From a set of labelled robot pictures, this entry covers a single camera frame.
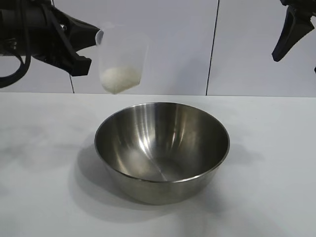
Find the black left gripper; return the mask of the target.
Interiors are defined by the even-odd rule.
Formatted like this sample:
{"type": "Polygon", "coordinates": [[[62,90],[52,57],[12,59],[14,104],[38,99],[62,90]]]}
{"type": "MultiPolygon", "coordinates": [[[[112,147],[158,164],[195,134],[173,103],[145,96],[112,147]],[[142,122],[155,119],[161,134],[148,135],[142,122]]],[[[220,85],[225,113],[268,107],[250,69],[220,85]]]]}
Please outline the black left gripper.
{"type": "Polygon", "coordinates": [[[88,75],[92,62],[75,51],[95,46],[99,31],[62,12],[50,0],[0,2],[0,53],[31,56],[74,77],[88,75]],[[65,36],[75,51],[65,47],[65,36]]]}

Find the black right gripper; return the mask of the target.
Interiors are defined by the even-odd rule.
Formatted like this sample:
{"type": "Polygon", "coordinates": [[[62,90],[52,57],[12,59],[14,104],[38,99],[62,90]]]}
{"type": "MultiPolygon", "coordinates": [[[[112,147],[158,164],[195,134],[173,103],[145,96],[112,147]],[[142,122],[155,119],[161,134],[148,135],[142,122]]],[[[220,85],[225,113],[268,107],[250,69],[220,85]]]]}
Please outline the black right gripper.
{"type": "Polygon", "coordinates": [[[280,0],[291,10],[286,12],[284,25],[278,42],[272,52],[275,62],[279,62],[291,48],[313,30],[311,18],[316,16],[315,0],[280,0]]]}

